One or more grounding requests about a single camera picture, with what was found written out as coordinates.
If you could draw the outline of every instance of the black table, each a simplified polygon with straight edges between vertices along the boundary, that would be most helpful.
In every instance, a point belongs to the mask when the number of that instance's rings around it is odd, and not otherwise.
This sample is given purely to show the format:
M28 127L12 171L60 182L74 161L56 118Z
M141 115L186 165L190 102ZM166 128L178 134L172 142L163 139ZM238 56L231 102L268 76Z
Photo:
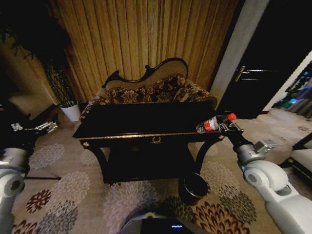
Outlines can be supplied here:
M73 137L97 157L105 183L179 178L199 173L207 150L223 139L196 132L215 115L209 101L98 105ZM202 141L194 161L188 143ZM108 161L101 147L110 147Z

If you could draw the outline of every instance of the floor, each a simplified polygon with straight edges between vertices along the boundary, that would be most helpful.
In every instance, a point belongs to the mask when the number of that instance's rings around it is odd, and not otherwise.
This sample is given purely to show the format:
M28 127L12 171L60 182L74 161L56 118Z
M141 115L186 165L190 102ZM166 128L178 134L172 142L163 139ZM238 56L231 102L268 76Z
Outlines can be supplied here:
M59 128L37 141L29 176L62 179L26 180L13 208L13 233L115 234L131 217L148 211L189 220L211 233L279 233L261 196L244 181L227 138L205 156L201 175L209 185L207 196L196 206L187 206L178 197L177 179L103 184L96 158L72 138L78 124L61 112L59 119ZM267 160L275 163L285 160L292 145L312 131L312 122L278 109L235 122L250 141L271 139L278 144L267 154ZM194 156L201 144L189 145ZM294 187L312 199L311 188L286 171Z

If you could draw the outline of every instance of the trash can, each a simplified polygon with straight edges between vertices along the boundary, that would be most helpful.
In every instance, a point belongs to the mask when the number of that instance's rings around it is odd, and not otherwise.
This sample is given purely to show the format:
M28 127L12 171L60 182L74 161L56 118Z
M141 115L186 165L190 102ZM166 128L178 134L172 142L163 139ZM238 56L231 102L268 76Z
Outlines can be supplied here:
M196 205L207 192L206 181L197 173L189 173L179 179L179 196L187 205Z

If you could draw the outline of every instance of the door handle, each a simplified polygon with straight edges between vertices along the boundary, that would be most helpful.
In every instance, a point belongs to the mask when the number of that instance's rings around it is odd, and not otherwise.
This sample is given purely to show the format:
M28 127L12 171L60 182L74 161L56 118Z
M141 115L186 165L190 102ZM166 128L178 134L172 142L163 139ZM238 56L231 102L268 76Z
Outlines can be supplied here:
M240 67L240 69L239 69L239 71L238 71L238 74L237 74L237 76L236 76L235 79L234 79L234 82L238 82L238 81L239 81L239 78L240 78L240 76L241 76L242 74L249 74L249 73L250 73L249 71L244 72L245 68L246 68L246 66L241 66L241 67Z

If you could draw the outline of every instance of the black door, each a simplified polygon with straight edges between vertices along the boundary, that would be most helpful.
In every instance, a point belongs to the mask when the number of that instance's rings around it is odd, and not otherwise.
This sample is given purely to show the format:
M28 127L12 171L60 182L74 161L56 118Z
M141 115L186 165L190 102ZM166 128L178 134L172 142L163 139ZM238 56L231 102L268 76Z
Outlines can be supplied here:
M257 117L312 49L312 1L271 0L219 105Z

